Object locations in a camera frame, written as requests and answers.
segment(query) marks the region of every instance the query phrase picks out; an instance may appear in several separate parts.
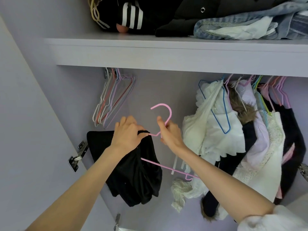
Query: white shelf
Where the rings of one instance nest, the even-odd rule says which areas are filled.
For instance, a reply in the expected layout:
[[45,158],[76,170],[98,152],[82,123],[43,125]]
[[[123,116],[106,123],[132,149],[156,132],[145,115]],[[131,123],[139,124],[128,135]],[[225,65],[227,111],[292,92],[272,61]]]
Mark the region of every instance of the white shelf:
[[45,42],[57,65],[308,77],[308,40],[211,41],[92,33]]

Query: closet door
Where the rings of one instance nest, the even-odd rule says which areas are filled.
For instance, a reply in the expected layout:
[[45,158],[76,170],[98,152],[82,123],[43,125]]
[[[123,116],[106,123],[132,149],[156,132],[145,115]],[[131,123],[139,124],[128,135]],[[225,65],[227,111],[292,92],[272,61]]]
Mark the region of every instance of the closet door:
[[[0,230],[25,230],[86,171],[1,17],[0,146]],[[82,230],[114,225],[99,195]]]

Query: door hinge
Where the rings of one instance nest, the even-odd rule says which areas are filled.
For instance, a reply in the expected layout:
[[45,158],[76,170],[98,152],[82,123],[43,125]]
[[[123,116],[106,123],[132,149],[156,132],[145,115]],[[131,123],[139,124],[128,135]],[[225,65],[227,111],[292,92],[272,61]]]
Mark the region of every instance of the door hinge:
[[113,228],[113,231],[117,231],[118,230],[118,228],[119,228],[119,221],[120,221],[120,216],[121,216],[121,214],[120,213],[118,213],[117,215],[116,215],[116,218],[115,218],[115,226],[114,226],[114,228]]
[[308,182],[308,165],[301,163],[301,165],[298,167],[299,171],[301,171],[301,175],[306,179]]
[[88,143],[82,141],[78,146],[78,149],[80,150],[79,153],[78,153],[78,156],[76,156],[76,157],[71,156],[70,159],[68,160],[68,163],[70,164],[70,166],[74,170],[74,172],[77,171],[78,162],[84,157],[84,154],[86,154],[88,148],[89,148]]

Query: closet wall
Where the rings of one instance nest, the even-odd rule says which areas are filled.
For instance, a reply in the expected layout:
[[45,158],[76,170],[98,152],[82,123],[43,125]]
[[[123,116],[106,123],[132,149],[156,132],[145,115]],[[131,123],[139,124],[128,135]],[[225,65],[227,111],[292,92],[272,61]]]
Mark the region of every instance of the closet wall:
[[[81,140],[86,139],[88,131],[102,130],[94,127],[92,115],[103,89],[103,70],[99,67],[56,66],[49,49],[43,44],[43,38],[100,32],[88,12],[86,0],[0,0],[0,14],[76,148]],[[150,107],[157,103],[170,105],[172,120],[181,127],[183,117],[196,110],[198,81],[201,78],[212,81],[221,77],[221,74],[215,73],[141,69],[123,71],[136,75],[137,83],[115,120],[122,115],[132,114],[151,132],[158,132],[156,116],[166,118],[168,113],[163,107],[154,110],[150,110]],[[308,78],[298,77],[288,78],[284,86],[306,143],[307,87]],[[153,137],[153,142],[160,163],[172,166],[174,155],[160,143],[159,137]],[[83,162],[86,167],[92,165],[89,153]],[[160,196],[154,197],[146,205],[133,208],[129,208],[120,197],[113,198],[106,186],[101,194],[114,217],[121,213],[121,224],[125,228],[138,231],[184,231],[192,227],[197,231],[236,230],[237,225],[230,217],[219,222],[204,221],[200,214],[200,199],[188,200],[182,212],[177,213],[171,207],[173,195],[170,190],[171,182],[177,177],[181,176],[176,173],[171,175],[170,171],[163,169]],[[308,192],[308,183],[298,175],[284,203],[304,192]]]

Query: person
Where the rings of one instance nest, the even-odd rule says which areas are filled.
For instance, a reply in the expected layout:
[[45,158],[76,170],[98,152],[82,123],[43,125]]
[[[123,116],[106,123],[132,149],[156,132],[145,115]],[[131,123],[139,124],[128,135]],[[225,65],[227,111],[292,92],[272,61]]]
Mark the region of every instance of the person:
[[[161,142],[194,170],[229,215],[239,223],[238,230],[308,230],[308,225],[287,208],[275,206],[252,188],[187,148],[178,125],[169,121],[165,126],[161,117],[157,117],[157,123]],[[148,133],[138,134],[139,130],[144,128],[132,116],[122,117],[115,125],[110,147],[27,231],[80,230],[115,166],[148,136]]]

